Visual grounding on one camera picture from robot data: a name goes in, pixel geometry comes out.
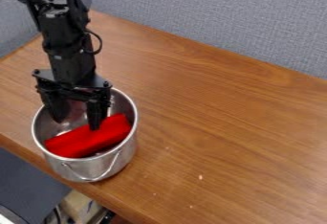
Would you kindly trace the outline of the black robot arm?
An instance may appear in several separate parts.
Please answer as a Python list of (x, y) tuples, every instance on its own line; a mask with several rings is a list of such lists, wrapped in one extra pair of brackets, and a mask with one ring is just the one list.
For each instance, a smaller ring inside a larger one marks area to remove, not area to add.
[(84, 103), (87, 122), (96, 130), (107, 117), (112, 84), (96, 74), (95, 55), (103, 45), (92, 43), (100, 36), (87, 28), (88, 8), (82, 0), (16, 1), (27, 6), (44, 38), (50, 67), (32, 72), (44, 108), (60, 123), (74, 109), (71, 102)]

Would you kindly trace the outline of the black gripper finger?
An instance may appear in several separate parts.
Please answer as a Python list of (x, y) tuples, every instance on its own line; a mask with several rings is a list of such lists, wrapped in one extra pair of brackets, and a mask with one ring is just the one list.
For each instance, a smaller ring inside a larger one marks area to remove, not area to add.
[(60, 93), (54, 90), (40, 91), (44, 108), (47, 109), (52, 120), (58, 123), (63, 122), (70, 113), (70, 105)]
[(87, 102), (87, 119), (91, 130), (100, 128), (102, 122), (107, 117), (108, 107), (108, 100), (90, 100)]

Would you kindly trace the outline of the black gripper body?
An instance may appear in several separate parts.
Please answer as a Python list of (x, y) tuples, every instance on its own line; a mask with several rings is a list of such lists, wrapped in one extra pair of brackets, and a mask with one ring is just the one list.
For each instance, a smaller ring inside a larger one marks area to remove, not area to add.
[(44, 45), (50, 68), (36, 69), (32, 76), (43, 103), (107, 103), (112, 84), (96, 74), (91, 45)]

